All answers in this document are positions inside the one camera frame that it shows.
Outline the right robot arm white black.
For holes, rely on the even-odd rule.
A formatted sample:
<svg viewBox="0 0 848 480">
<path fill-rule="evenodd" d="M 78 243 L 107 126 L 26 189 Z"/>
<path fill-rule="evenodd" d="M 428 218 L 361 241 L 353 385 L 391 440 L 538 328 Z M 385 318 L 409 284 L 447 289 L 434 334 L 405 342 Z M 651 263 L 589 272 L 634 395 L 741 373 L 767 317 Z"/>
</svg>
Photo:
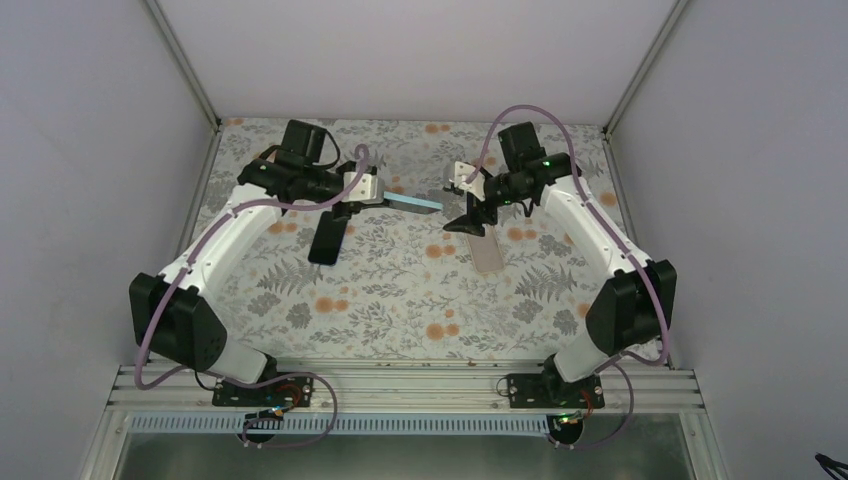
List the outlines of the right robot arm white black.
<svg viewBox="0 0 848 480">
<path fill-rule="evenodd" d="M 523 205 L 528 213 L 539 209 L 565 229 L 602 282 L 586 314 L 585 332 L 545 363 L 544 399 L 567 406 L 580 393 L 579 381 L 622 357 L 648 364 L 632 351 L 634 345 L 660 341 L 654 362 L 664 364 L 677 283 L 673 265 L 639 249 L 603 210 L 582 177 L 571 140 L 566 152 L 549 154 L 530 122 L 505 128 L 497 137 L 506 172 L 492 175 L 481 163 L 462 161 L 446 167 L 447 190 L 466 197 L 465 214 L 446 224 L 446 230 L 482 236 L 496 224 L 502 207 Z"/>
</svg>

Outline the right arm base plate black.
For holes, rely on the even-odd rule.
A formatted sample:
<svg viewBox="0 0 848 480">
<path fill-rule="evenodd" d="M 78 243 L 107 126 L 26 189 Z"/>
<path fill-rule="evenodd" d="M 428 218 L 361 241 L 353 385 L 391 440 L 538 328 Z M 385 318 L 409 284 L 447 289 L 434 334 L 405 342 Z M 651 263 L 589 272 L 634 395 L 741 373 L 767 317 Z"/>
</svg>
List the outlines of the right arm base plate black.
<svg viewBox="0 0 848 480">
<path fill-rule="evenodd" d="M 552 373 L 512 373 L 504 377 L 512 409 L 603 408 L 600 377 L 593 375 L 568 383 Z"/>
</svg>

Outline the dark blue phone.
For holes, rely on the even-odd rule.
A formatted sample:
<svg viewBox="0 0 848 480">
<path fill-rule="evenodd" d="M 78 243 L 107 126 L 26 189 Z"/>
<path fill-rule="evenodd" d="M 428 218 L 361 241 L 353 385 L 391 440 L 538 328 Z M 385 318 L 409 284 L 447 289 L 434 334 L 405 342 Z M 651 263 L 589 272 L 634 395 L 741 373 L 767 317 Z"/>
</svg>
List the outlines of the dark blue phone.
<svg viewBox="0 0 848 480">
<path fill-rule="evenodd" d="M 347 226 L 347 219 L 336 219 L 331 212 L 324 212 L 313 237 L 308 261 L 316 265 L 334 266 L 339 258 Z"/>
</svg>

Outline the beige phone case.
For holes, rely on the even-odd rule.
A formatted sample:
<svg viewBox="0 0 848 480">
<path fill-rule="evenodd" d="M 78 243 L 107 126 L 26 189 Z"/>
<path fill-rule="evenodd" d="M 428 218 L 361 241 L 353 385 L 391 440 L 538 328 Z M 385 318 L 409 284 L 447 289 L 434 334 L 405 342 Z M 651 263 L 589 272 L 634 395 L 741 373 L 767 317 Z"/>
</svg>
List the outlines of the beige phone case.
<svg viewBox="0 0 848 480">
<path fill-rule="evenodd" d="M 493 226 L 486 225 L 483 236 L 465 235 L 471 263 L 480 275 L 495 274 L 503 271 L 506 262 Z"/>
</svg>

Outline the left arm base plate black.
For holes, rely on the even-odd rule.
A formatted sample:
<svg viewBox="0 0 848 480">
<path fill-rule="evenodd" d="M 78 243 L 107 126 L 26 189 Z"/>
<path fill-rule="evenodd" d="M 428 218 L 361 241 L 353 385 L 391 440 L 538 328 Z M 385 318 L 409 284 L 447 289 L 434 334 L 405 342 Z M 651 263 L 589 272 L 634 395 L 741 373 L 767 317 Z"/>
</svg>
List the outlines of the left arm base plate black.
<svg viewBox="0 0 848 480">
<path fill-rule="evenodd" d="M 216 386 L 211 403 L 215 407 L 290 408 L 309 407 L 314 380 L 296 377 L 261 388 L 244 388 L 229 382 Z"/>
</svg>

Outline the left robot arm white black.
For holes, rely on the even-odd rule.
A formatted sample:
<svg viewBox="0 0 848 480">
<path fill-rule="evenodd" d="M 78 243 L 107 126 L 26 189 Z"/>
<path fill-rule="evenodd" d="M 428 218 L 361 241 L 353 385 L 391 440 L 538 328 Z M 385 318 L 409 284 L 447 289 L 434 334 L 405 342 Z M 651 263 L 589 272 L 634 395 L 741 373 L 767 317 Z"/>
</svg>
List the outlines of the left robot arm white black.
<svg viewBox="0 0 848 480">
<path fill-rule="evenodd" d="M 323 145 L 332 138 L 322 127 L 290 121 L 283 140 L 243 168 L 200 237 L 157 275 L 141 273 L 132 281 L 138 389 L 162 383 L 142 378 L 150 353 L 156 353 L 176 362 L 177 371 L 202 371 L 238 385 L 252 404 L 276 396 L 279 380 L 270 371 L 270 355 L 231 339 L 209 300 L 258 237 L 286 213 L 331 208 L 358 193 L 375 198 L 364 182 L 370 167 L 366 145 L 355 147 L 351 162 L 319 164 Z"/>
</svg>

